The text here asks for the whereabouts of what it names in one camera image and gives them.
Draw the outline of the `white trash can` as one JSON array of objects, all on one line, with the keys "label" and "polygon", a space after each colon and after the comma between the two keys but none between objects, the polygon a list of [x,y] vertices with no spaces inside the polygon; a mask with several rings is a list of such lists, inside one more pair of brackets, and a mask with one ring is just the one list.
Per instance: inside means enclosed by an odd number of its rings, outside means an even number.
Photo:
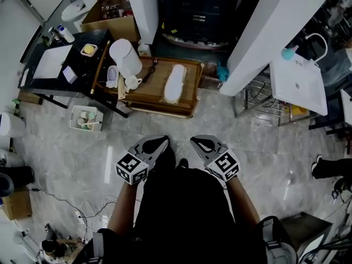
[{"label": "white trash can", "polygon": [[0,113],[0,136],[9,138],[22,137],[25,133],[25,122],[10,113]]}]

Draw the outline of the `person's left forearm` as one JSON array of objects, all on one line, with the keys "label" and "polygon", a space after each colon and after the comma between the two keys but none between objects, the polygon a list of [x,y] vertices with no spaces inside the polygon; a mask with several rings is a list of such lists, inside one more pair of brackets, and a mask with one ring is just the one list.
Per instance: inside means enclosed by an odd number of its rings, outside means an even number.
[{"label": "person's left forearm", "polygon": [[120,236],[128,235],[133,228],[137,189],[137,184],[123,184],[108,222],[107,228]]}]

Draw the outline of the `person's right forearm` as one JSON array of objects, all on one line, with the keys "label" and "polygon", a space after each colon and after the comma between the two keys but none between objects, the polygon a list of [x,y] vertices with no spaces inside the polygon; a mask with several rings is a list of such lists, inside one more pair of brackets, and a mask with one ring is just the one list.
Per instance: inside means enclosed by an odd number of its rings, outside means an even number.
[{"label": "person's right forearm", "polygon": [[259,214],[238,177],[228,180],[226,186],[235,221],[248,228],[255,227],[260,222]]}]

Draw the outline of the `beige paper packet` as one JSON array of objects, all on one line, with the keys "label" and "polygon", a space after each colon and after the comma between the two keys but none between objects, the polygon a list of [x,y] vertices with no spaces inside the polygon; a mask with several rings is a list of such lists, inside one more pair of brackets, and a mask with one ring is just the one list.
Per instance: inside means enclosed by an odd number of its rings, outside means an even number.
[{"label": "beige paper packet", "polygon": [[118,100],[123,100],[126,98],[126,94],[129,92],[129,89],[126,88],[125,79],[122,74],[118,76]]}]

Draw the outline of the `white toilet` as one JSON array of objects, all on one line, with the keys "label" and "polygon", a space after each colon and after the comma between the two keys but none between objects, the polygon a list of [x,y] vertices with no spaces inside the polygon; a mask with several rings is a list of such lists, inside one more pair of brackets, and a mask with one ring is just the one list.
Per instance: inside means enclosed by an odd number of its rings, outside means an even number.
[{"label": "white toilet", "polygon": [[78,22],[85,16],[98,0],[70,0],[68,5],[62,12],[62,20],[65,22]]}]

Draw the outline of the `white storage basket with cups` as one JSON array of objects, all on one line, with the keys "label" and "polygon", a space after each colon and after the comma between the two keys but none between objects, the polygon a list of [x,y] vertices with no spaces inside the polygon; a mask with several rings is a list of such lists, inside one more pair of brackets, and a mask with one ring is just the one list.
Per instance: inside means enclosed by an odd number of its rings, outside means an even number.
[{"label": "white storage basket with cups", "polygon": [[104,113],[96,107],[73,106],[69,127],[82,131],[101,131]]}]

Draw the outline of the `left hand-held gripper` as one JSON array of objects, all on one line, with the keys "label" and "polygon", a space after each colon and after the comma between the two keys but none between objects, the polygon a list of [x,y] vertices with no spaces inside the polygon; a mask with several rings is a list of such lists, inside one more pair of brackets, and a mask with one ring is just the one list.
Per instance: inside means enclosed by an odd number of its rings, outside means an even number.
[{"label": "left hand-held gripper", "polygon": [[168,145],[169,137],[166,135],[142,138],[135,146],[119,155],[115,165],[117,174],[129,185],[141,182],[147,178],[149,170]]}]

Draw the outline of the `white electric kettle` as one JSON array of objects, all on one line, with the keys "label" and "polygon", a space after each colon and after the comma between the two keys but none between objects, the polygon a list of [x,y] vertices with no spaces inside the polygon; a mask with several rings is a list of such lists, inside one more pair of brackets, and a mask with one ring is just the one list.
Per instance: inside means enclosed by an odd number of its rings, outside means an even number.
[{"label": "white electric kettle", "polygon": [[130,41],[120,38],[112,43],[109,55],[124,78],[138,75],[142,70],[142,62]]}]

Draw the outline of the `white mug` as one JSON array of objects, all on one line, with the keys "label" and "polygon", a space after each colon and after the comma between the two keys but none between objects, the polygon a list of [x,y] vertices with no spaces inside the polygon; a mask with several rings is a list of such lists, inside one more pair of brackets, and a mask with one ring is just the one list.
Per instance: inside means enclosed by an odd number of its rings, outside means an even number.
[{"label": "white mug", "polygon": [[135,75],[130,75],[125,79],[125,85],[128,90],[136,90],[142,83],[142,78],[137,78]]}]

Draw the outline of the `white side table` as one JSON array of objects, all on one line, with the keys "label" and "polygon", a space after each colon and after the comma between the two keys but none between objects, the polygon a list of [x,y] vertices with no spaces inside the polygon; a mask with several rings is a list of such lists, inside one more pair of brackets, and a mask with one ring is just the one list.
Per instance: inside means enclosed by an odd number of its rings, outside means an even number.
[{"label": "white side table", "polygon": [[342,99],[344,122],[352,127],[352,97],[343,89],[340,90],[340,95]]}]

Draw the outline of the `white oblong package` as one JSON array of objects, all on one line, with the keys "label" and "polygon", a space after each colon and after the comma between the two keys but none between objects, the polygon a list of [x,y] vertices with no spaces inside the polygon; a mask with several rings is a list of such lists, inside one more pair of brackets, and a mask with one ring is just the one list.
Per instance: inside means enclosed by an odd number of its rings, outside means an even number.
[{"label": "white oblong package", "polygon": [[185,77],[188,73],[187,67],[182,64],[172,66],[164,86],[162,102],[176,105],[182,95]]}]

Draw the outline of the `large open cardboard box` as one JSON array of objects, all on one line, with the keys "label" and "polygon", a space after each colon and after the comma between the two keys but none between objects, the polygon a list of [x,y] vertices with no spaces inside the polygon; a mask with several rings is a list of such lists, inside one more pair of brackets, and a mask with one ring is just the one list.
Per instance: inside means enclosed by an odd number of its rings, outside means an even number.
[{"label": "large open cardboard box", "polygon": [[104,19],[101,12],[101,1],[90,9],[82,21],[82,32],[108,29],[115,40],[127,39],[130,42],[138,42],[140,34],[133,16],[125,16],[113,19]]}]

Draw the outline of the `white jug yellow label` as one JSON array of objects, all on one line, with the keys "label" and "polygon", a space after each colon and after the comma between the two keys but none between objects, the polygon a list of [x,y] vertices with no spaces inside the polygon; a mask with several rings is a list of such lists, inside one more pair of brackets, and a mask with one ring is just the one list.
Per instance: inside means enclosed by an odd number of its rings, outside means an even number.
[{"label": "white jug yellow label", "polygon": [[150,57],[151,56],[151,50],[150,50],[150,46],[146,43],[144,43],[143,40],[139,40],[138,41],[138,54],[141,57]]}]

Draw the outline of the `teal soap dispenser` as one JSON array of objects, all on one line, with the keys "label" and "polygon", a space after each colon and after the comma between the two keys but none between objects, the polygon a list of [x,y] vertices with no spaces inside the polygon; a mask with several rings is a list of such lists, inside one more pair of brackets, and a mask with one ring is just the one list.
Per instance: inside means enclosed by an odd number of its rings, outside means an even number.
[{"label": "teal soap dispenser", "polygon": [[296,50],[299,48],[298,45],[291,47],[291,48],[284,48],[281,51],[281,56],[284,60],[286,61],[290,61],[294,56],[295,56],[295,52]]}]

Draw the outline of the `closed cardboard box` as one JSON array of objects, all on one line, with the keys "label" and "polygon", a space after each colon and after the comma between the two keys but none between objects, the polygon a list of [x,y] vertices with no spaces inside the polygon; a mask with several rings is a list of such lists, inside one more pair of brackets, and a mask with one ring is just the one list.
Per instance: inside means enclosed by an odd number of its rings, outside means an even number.
[{"label": "closed cardboard box", "polygon": [[2,198],[3,210],[10,221],[32,216],[29,189],[25,186],[17,188],[7,197]]}]

